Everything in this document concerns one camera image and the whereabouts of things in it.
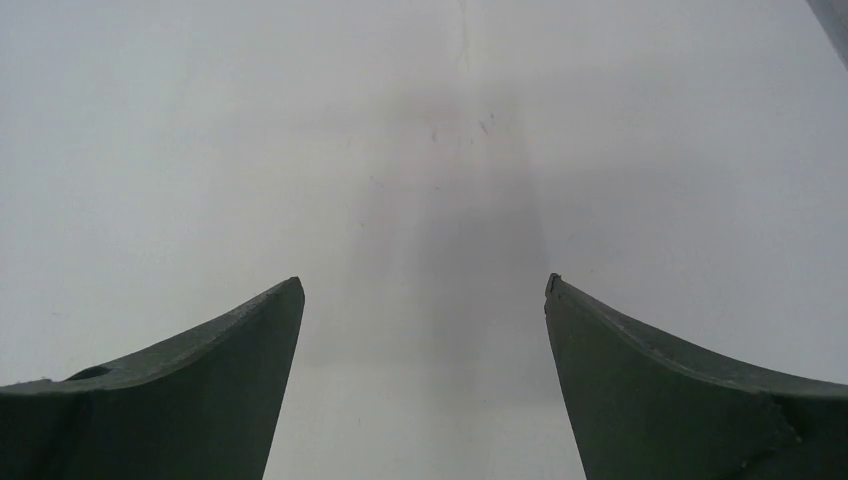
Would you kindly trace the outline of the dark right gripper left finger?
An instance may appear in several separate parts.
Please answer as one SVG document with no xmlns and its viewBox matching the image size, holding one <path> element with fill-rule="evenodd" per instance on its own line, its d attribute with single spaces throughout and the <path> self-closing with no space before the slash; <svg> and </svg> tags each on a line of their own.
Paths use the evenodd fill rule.
<svg viewBox="0 0 848 480">
<path fill-rule="evenodd" d="M 287 279 L 215 319 L 63 381 L 1 390 L 5 479 L 259 479 L 305 294 Z"/>
</svg>

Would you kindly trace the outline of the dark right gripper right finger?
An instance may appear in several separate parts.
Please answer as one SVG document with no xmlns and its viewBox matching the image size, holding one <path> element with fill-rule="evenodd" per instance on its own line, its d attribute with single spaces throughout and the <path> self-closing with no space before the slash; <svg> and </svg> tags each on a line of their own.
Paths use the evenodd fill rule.
<svg viewBox="0 0 848 480">
<path fill-rule="evenodd" d="M 847 388 L 748 364 L 552 274 L 545 317 L 590 479 L 843 479 Z"/>
</svg>

